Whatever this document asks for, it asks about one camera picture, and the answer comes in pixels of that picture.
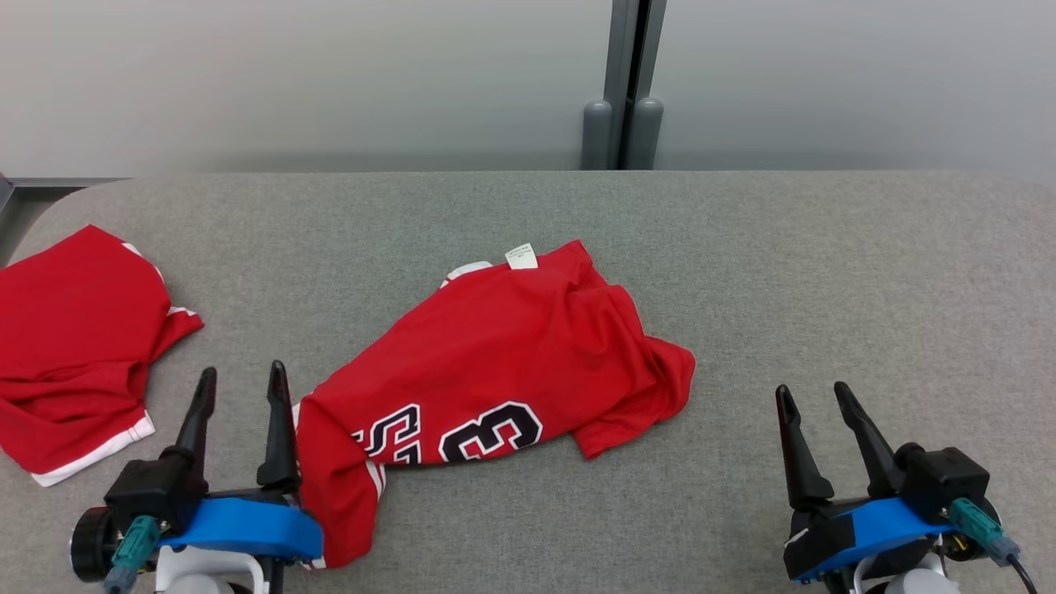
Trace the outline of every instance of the green cable connector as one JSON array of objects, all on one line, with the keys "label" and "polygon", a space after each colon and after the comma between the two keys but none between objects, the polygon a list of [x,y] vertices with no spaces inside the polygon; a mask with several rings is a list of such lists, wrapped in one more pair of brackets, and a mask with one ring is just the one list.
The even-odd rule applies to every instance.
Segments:
[{"label": "green cable connector", "polygon": [[1010,557],[1019,558],[1019,545],[1016,541],[1004,535],[1001,524],[967,499],[957,499],[949,506],[949,522],[965,536],[982,544],[999,567],[1008,567],[1012,562]]},{"label": "green cable connector", "polygon": [[107,574],[107,579],[102,582],[102,591],[106,594],[129,594],[135,584],[135,578],[139,574],[139,568],[144,567],[147,559],[157,547],[157,542],[162,539],[162,531],[157,527],[157,521],[150,516],[139,516],[132,520],[125,538],[121,540],[117,551],[111,559],[113,568]]}]

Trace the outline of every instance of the gray tabletop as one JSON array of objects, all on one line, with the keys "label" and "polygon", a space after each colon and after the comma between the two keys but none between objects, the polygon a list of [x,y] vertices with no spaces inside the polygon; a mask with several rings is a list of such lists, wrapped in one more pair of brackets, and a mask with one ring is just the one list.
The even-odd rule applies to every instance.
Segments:
[{"label": "gray tabletop", "polygon": [[[1056,589],[1056,196],[1039,186],[947,172],[173,177],[62,200],[15,259],[89,223],[135,244],[206,327],[151,371],[154,437],[50,488],[0,459],[4,592],[100,591],[72,576],[70,530],[126,461],[174,440],[204,367],[220,370],[207,478],[249,486],[272,358],[300,397],[452,268],[571,239],[648,333],[695,353],[685,410],[593,462],[564,438],[393,470],[373,552],[290,572],[288,592],[799,591],[781,564],[773,391],[792,388],[822,470],[860,496],[836,379],[893,445],[956,445],[988,468],[1039,589]],[[1022,591],[989,561],[953,577],[966,594]]]}]

